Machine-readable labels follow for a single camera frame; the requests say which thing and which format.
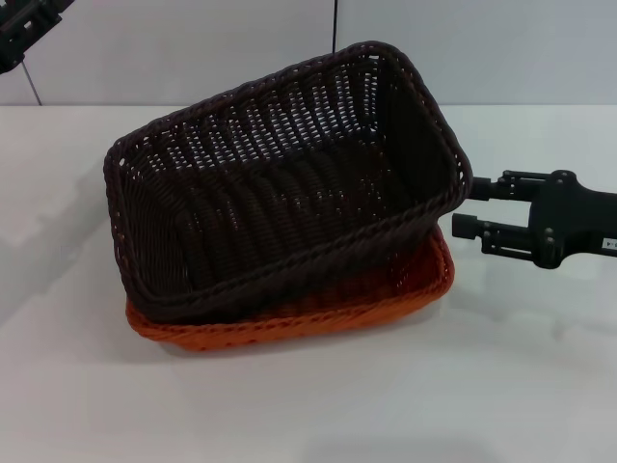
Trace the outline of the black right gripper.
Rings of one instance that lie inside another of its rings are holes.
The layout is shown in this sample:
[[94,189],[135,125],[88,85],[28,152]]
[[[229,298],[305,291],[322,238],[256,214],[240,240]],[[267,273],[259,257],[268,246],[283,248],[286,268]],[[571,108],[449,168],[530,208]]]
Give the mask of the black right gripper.
[[616,256],[616,195],[584,187],[570,171],[475,177],[469,198],[531,202],[528,228],[452,215],[452,235],[480,238],[483,254],[533,257],[540,268],[557,268],[575,254]]

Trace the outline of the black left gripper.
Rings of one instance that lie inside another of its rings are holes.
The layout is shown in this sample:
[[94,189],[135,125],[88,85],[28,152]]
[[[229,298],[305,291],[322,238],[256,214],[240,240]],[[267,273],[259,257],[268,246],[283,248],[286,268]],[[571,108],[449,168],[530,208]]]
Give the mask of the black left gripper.
[[60,21],[61,2],[31,0],[28,9],[1,10],[0,72],[10,72],[24,60],[22,46],[31,46]]

